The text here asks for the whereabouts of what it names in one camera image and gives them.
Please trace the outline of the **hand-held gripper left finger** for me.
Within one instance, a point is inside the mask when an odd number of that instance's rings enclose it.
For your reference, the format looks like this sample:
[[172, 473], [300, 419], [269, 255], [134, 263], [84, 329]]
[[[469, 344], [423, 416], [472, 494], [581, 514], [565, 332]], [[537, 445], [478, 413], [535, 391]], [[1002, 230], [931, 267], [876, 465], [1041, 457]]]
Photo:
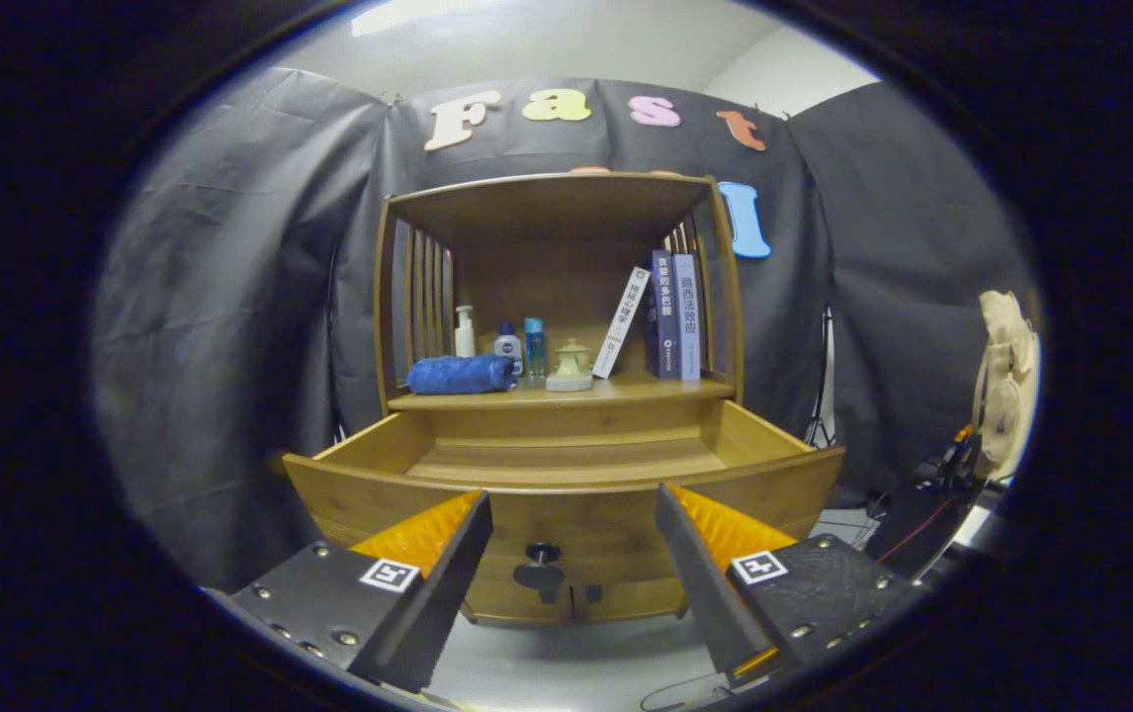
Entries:
[[314, 541], [235, 593], [208, 597], [323, 668], [417, 693], [431, 684], [493, 532], [472, 489], [357, 546]]

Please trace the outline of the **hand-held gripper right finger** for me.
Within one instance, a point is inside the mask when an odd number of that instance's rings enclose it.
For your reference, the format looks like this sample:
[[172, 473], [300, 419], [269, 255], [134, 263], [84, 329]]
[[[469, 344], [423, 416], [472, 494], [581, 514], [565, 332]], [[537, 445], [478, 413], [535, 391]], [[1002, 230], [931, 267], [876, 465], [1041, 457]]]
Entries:
[[740, 686], [836, 666], [927, 600], [923, 586], [824, 535], [796, 540], [661, 484], [655, 523], [716, 671]]

